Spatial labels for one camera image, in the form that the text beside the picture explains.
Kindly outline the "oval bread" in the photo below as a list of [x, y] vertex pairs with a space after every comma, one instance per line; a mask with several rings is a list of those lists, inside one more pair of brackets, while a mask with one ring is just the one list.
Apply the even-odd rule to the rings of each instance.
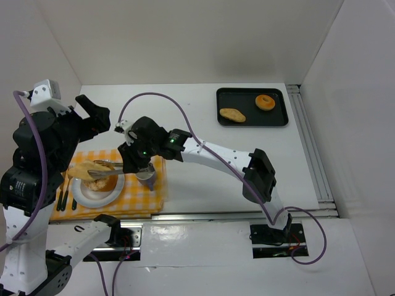
[[93, 181], [95, 180], [88, 174], [88, 170], [100, 170], [100, 171], [109, 171], [113, 170], [114, 167], [112, 165], [98, 165], [90, 160], [85, 160], [84, 162], [77, 163], [70, 170], [70, 174], [73, 178], [85, 180], [85, 181]]

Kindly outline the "metal tongs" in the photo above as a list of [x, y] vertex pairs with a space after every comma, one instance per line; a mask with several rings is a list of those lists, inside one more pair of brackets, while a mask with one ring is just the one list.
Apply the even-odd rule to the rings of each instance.
[[98, 165], [112, 165], [114, 167], [113, 170], [109, 171], [100, 171], [100, 170], [88, 170], [88, 174], [94, 179], [101, 179], [107, 176], [113, 175], [121, 175], [123, 174], [123, 163], [122, 162], [111, 162], [107, 160], [94, 160], [94, 163]]

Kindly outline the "orange croissant bread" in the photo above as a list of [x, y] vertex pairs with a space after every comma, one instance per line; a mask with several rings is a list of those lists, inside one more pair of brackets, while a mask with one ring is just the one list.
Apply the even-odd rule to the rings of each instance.
[[107, 176], [105, 178], [93, 181], [82, 181], [82, 184], [93, 192], [109, 192], [114, 190], [118, 181], [117, 175]]

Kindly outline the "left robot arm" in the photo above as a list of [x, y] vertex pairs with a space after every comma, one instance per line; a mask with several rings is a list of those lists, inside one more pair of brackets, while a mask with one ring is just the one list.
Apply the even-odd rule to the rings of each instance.
[[13, 134], [17, 149], [12, 166], [1, 179], [1, 204], [6, 219], [6, 254], [1, 275], [2, 295], [57, 295], [70, 280], [73, 268], [96, 247], [131, 245], [132, 232], [120, 220], [101, 214], [73, 240], [46, 247], [56, 192], [64, 182], [77, 145], [110, 128], [110, 112], [86, 96], [76, 102], [87, 112], [45, 97], [42, 110], [30, 113], [22, 98], [36, 100], [33, 91], [14, 91], [24, 117]]

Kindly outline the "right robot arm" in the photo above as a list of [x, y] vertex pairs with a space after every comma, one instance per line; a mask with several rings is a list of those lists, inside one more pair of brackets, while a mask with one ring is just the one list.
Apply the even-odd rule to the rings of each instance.
[[149, 117], [141, 117], [134, 123], [122, 120], [116, 124], [115, 131], [125, 137], [125, 142], [118, 147], [124, 173], [146, 170], [154, 156], [224, 172], [242, 182], [245, 199], [262, 207], [273, 236], [288, 237], [292, 217], [278, 196], [275, 170], [264, 151], [228, 149], [203, 141], [188, 131], [166, 131]]

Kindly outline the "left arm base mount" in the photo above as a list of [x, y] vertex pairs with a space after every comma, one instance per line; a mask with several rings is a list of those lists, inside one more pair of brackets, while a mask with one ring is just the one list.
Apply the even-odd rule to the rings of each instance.
[[100, 262], [140, 261], [143, 227], [133, 225], [128, 228], [129, 233], [122, 235], [115, 245], [101, 244], [91, 253]]

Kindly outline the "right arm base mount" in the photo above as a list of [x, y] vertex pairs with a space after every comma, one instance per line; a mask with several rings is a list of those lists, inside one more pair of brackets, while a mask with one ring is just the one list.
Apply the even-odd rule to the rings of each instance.
[[286, 237], [275, 234], [266, 224], [251, 224], [250, 232], [254, 259], [290, 257], [293, 251], [295, 257], [309, 256], [301, 223], [292, 224]]

